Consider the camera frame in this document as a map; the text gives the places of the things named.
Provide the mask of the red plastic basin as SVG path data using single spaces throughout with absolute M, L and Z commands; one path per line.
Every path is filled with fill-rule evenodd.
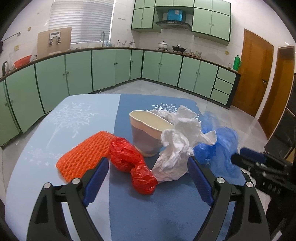
M 27 65 L 30 63 L 31 55 L 22 57 L 21 59 L 15 61 L 14 66 L 16 69 L 21 68 L 24 65 Z

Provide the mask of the green lower kitchen cabinets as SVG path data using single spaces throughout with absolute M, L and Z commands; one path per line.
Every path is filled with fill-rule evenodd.
M 1 145 L 26 132 L 66 97 L 145 79 L 229 108 L 240 74 L 196 57 L 102 48 L 29 61 L 1 78 Z

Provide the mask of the chrome sink faucet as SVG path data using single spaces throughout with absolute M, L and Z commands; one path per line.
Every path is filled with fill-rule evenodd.
M 104 48 L 105 47 L 105 32 L 104 31 L 101 32 L 99 42 L 101 43 L 102 48 Z

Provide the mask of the window blind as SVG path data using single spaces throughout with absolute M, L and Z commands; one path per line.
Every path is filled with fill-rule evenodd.
M 97 42 L 101 32 L 110 40 L 114 1 L 54 1 L 48 30 L 72 28 L 71 43 Z

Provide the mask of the blue printed tablecloth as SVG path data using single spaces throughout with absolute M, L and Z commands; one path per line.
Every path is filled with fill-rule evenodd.
M 19 240 L 25 240 L 34 205 L 43 185 L 65 184 L 56 168 L 69 150 L 99 131 L 132 142 L 129 114 L 133 110 L 165 109 L 181 105 L 199 113 L 190 99 L 135 94 L 83 94 L 64 99 L 26 144 L 6 192 L 5 220 Z M 130 174 L 114 165 L 95 200 L 87 207 L 104 240 L 192 240 L 209 205 L 201 199 L 189 174 L 159 184 L 151 195 L 132 186 Z

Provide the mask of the beige paper cup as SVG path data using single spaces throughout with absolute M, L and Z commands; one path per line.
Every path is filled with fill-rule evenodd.
M 173 125 L 160 116 L 146 110 L 133 110 L 129 113 L 133 144 L 144 157 L 155 156 L 163 144 L 161 134 Z

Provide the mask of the white paper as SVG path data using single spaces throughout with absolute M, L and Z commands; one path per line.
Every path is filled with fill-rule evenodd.
M 198 114 L 184 105 L 179 106 L 176 113 L 157 109 L 150 112 L 173 125 L 161 134 L 165 149 L 159 153 L 151 172 L 159 183 L 176 181 L 188 172 L 187 162 L 194 154 L 193 148 L 198 144 L 215 145 L 217 134 L 215 131 L 203 133 Z

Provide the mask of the wall towel rail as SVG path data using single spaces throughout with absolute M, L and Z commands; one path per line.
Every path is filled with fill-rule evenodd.
M 9 37 L 7 37 L 7 38 L 5 38 L 5 39 L 2 39 L 2 42 L 4 42 L 4 41 L 6 41 L 6 40 L 8 40 L 8 39 L 10 39 L 10 38 L 12 38 L 12 37 L 15 37 L 15 36 L 20 36 L 21 35 L 21 31 L 19 31 L 19 32 L 17 32 L 17 33 L 15 33 L 15 34 L 13 34 L 13 35 L 11 35 L 11 36 L 9 36 Z

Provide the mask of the orange foam fruit net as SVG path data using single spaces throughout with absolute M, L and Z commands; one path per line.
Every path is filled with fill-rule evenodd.
M 115 135 L 100 131 L 65 153 L 56 163 L 64 180 L 82 178 L 86 171 L 97 166 L 103 157 L 110 159 L 109 146 Z

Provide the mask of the green kitchen cabinets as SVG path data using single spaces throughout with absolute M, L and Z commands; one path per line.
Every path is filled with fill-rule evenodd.
M 195 37 L 227 46 L 231 20 L 231 3 L 227 1 L 135 1 L 131 29 L 138 32 L 185 29 Z
M 229 108 L 240 74 L 196 57 L 102 48 L 29 61 L 1 78 L 1 145 L 26 132 L 66 97 L 145 79 Z

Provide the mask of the red plastic bag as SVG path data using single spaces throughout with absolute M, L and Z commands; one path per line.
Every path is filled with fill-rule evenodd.
M 151 195 L 158 181 L 148 168 L 143 155 L 125 138 L 114 137 L 109 145 L 112 164 L 121 172 L 130 173 L 133 188 Z

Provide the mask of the black wok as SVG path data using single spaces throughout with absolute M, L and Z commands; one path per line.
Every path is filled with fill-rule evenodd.
M 172 49 L 173 49 L 174 53 L 181 53 L 181 54 L 183 54 L 185 52 L 185 50 L 186 50 L 181 45 L 173 46 Z

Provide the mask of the blue plastic bag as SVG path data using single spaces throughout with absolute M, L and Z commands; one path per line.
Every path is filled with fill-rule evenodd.
M 231 163 L 231 156 L 237 153 L 239 137 L 232 128 L 222 126 L 217 116 L 209 111 L 204 112 L 201 123 L 202 133 L 215 131 L 216 144 L 198 144 L 193 148 L 194 155 L 200 164 L 210 168 L 216 177 L 223 177 L 228 182 L 235 182 L 242 177 L 238 166 Z

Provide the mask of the white cooking pot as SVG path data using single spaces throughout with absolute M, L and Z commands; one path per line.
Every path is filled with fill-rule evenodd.
M 168 50 L 168 44 L 165 41 L 158 43 L 158 50 L 159 51 L 167 51 Z

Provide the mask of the steel kettle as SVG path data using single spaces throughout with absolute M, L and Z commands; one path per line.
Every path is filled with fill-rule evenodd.
M 2 72 L 2 75 L 3 76 L 6 76 L 7 74 L 9 74 L 9 63 L 8 61 L 5 61 L 3 64 L 2 64 L 2 68 L 1 68 L 1 72 Z

